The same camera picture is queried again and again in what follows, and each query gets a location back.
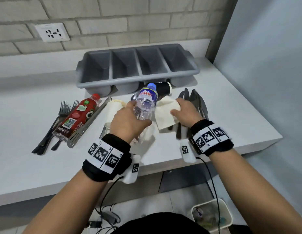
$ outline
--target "white bin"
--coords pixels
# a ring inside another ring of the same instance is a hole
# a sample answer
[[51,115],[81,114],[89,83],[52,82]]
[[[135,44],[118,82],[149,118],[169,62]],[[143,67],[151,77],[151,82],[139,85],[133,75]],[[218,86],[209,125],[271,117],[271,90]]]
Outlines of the white bin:
[[[232,225],[232,215],[231,215],[226,203],[222,199],[218,199],[218,202],[219,202],[220,216],[224,217],[226,219],[225,223],[220,224],[220,229],[223,229],[223,228],[226,228],[226,227],[229,227],[229,226]],[[198,204],[198,205],[193,206],[192,209],[189,211],[188,216],[194,221],[194,217],[192,215],[193,209],[194,208],[201,208],[201,207],[206,206],[206,205],[209,205],[209,206],[211,205],[215,208],[215,210],[218,210],[217,200],[213,199],[213,200],[210,200],[210,201],[205,202],[203,204]],[[211,228],[208,231],[209,232],[214,232],[216,230],[218,230],[218,226],[215,227],[215,228]]]

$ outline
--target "red bottle cap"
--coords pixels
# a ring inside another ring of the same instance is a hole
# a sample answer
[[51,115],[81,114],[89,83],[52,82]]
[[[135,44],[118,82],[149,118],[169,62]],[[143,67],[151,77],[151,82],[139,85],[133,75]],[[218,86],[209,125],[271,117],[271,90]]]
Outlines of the red bottle cap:
[[96,98],[96,99],[97,99],[97,101],[100,99],[99,94],[93,94],[93,95],[92,95],[92,97]]

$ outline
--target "plastic bottle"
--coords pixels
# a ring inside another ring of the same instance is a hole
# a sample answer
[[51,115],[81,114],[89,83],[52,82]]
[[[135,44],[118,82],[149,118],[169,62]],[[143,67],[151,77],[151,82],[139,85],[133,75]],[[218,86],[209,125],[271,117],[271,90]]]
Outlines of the plastic bottle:
[[[155,110],[155,104],[157,100],[157,91],[156,91],[156,85],[153,83],[149,83],[147,87],[143,87],[139,95],[136,99],[137,104],[134,108],[135,116],[140,119],[151,119],[152,113]],[[141,133],[141,135],[138,138],[138,141],[134,140],[134,143],[141,143],[144,139],[146,130]]]
[[71,134],[82,127],[92,116],[98,106],[100,96],[93,94],[90,98],[84,99],[74,111],[53,131],[58,139],[67,142]]

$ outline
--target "blue bottle cap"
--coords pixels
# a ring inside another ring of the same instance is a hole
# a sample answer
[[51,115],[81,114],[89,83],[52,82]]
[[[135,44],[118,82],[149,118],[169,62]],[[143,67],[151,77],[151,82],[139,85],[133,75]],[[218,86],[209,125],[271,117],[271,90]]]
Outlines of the blue bottle cap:
[[152,90],[156,90],[156,85],[153,83],[149,83],[148,84],[148,88],[152,89]]

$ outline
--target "gray cutlery tray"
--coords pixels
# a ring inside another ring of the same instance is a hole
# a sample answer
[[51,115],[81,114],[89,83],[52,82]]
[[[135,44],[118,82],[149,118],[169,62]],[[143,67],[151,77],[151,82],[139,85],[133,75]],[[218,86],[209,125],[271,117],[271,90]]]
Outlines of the gray cutlery tray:
[[200,70],[191,53],[180,44],[165,44],[86,52],[76,72],[78,88],[106,96],[112,85],[123,93],[136,91],[139,82],[167,79],[181,87]]

